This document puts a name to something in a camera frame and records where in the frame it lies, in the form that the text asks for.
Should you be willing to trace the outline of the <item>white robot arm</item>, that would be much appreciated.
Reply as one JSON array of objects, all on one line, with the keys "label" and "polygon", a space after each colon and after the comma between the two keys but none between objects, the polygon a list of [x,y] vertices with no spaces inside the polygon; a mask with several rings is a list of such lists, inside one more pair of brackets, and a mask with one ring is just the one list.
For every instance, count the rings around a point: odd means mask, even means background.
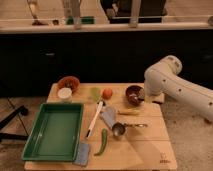
[{"label": "white robot arm", "polygon": [[181,61],[173,55],[168,55],[147,68],[144,73],[145,101],[166,93],[191,105],[199,110],[204,118],[213,122],[213,90],[180,78],[178,74],[181,70]]}]

